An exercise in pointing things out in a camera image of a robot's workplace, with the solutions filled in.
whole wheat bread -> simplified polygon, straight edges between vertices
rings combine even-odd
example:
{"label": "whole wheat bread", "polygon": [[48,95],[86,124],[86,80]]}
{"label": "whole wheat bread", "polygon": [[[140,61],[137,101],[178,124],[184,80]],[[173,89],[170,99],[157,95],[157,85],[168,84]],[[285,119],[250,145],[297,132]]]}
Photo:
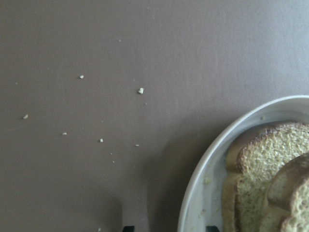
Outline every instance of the whole wheat bread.
{"label": "whole wheat bread", "polygon": [[282,122],[241,134],[226,156],[222,193],[224,232],[258,232],[266,189],[290,160],[309,152],[309,126]]}
{"label": "whole wheat bread", "polygon": [[309,231],[309,154],[285,164],[271,180],[260,232]]}

bread slice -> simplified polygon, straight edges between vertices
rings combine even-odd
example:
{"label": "bread slice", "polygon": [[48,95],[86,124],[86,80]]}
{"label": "bread slice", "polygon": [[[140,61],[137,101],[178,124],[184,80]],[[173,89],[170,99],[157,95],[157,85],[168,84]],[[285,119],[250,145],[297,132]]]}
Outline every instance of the bread slice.
{"label": "bread slice", "polygon": [[260,232],[309,231],[309,154],[284,165],[265,195]]}
{"label": "bread slice", "polygon": [[263,198],[272,177],[290,160],[309,152],[309,125],[281,122],[241,134],[226,156],[222,193],[224,232],[258,232]]}

gray table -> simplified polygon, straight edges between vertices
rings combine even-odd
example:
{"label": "gray table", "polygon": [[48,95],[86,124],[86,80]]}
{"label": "gray table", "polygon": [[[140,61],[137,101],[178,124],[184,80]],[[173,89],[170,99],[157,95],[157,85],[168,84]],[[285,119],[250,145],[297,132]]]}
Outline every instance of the gray table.
{"label": "gray table", "polygon": [[262,103],[309,94],[308,11],[2,1],[0,231],[176,231],[214,138]]}

white plate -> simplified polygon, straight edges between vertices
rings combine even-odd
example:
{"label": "white plate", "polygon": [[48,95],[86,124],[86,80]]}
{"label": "white plate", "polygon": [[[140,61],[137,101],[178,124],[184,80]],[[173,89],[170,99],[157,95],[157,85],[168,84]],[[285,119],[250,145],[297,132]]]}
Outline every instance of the white plate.
{"label": "white plate", "polygon": [[221,190],[226,177],[225,155],[232,141],[260,124],[294,120],[309,123],[309,96],[289,96],[265,103],[237,119],[210,145],[195,168],[184,195],[178,232],[223,231]]}

gray countertop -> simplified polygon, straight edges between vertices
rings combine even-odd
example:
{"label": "gray countertop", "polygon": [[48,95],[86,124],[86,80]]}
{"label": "gray countertop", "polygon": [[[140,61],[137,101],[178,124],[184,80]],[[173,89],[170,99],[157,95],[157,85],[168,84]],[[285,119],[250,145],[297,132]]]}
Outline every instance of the gray countertop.
{"label": "gray countertop", "polygon": [[215,137],[262,103],[309,94],[308,11],[2,1],[0,231],[176,231]]}

